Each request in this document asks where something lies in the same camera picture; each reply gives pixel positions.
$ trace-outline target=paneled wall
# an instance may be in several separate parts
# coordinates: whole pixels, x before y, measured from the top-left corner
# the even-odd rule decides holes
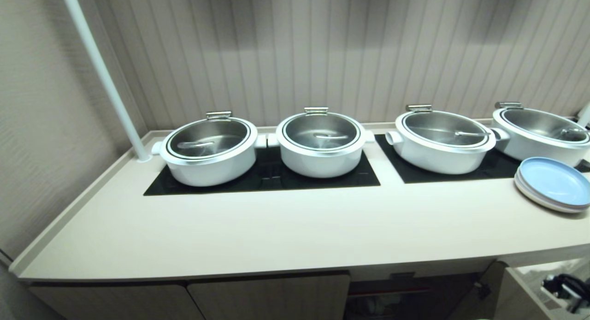
[[[571,116],[590,100],[590,0],[97,3],[150,129],[209,110],[268,126],[309,105],[381,122],[408,103],[486,118],[495,101]]]
[[[0,33],[0,250],[14,259],[130,144],[63,0],[0,0]]]

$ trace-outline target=wooden cabinet door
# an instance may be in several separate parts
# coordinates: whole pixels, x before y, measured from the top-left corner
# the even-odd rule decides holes
[[[556,320],[512,269],[495,263],[447,320]]]
[[[342,320],[346,274],[189,284],[207,320]]]
[[[204,320],[183,286],[34,286],[68,320]]]

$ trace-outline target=black glass cooktop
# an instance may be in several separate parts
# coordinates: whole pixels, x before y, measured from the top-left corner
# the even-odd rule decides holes
[[[448,182],[448,181],[472,181],[474,179],[513,178],[520,165],[519,160],[510,158],[495,148],[485,154],[481,165],[475,171],[463,175],[445,175],[424,170],[410,164],[394,150],[393,146],[387,143],[385,135],[375,135],[375,139],[385,155],[394,165],[395,170],[404,183],[427,183],[427,182]],[[576,167],[578,171],[590,172],[590,164],[585,160]]]
[[[174,179],[168,166],[162,169],[144,196],[171,194],[206,194],[220,192],[247,192],[256,190],[301,190],[319,188],[347,188],[379,186],[379,179],[362,154],[359,165],[346,175],[334,178],[311,178],[291,171],[281,161],[280,148],[259,148],[256,162],[244,175],[227,183],[207,187],[184,185]]]

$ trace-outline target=blue plate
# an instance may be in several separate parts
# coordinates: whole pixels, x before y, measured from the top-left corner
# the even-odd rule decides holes
[[[590,182],[573,167],[548,158],[528,158],[520,164],[522,178],[539,194],[562,204],[590,204]]]

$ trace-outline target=stainless steel lid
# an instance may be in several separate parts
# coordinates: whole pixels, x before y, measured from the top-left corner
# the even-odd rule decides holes
[[[560,116],[526,109],[522,106],[507,108],[501,113],[502,118],[510,124],[535,135],[563,142],[588,142],[588,131],[578,124]]]
[[[478,123],[457,114],[436,112],[430,105],[407,106],[405,129],[422,139],[445,146],[472,147],[488,141],[490,133]]]
[[[243,144],[249,127],[231,118],[231,112],[207,113],[200,120],[182,127],[170,137],[166,148],[177,158],[201,160],[227,153]]]
[[[338,150],[360,138],[358,126],[343,115],[329,113],[326,107],[305,108],[305,112],[283,127],[287,141],[296,146],[311,150]]]

